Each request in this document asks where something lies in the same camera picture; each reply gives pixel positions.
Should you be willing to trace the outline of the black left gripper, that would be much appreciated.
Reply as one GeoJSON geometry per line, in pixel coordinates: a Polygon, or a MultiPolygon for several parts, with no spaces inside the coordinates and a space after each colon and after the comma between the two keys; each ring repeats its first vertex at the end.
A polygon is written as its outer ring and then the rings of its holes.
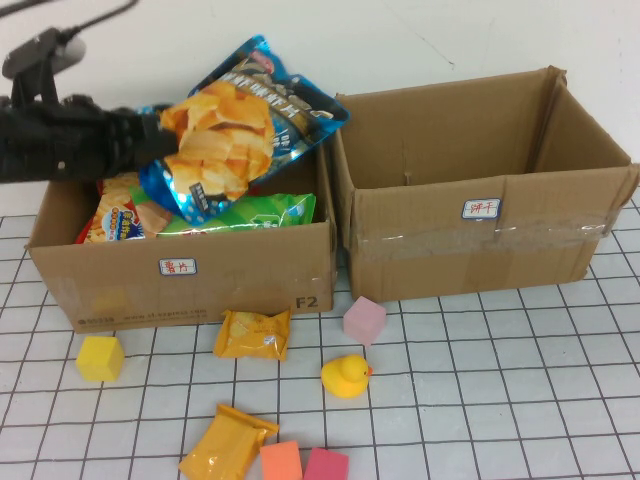
{"type": "Polygon", "coordinates": [[[161,126],[154,114],[129,108],[104,110],[86,95],[71,95],[64,106],[78,115],[79,145],[74,153],[73,175],[79,179],[112,178],[138,171],[178,152],[172,130],[161,126]]]}

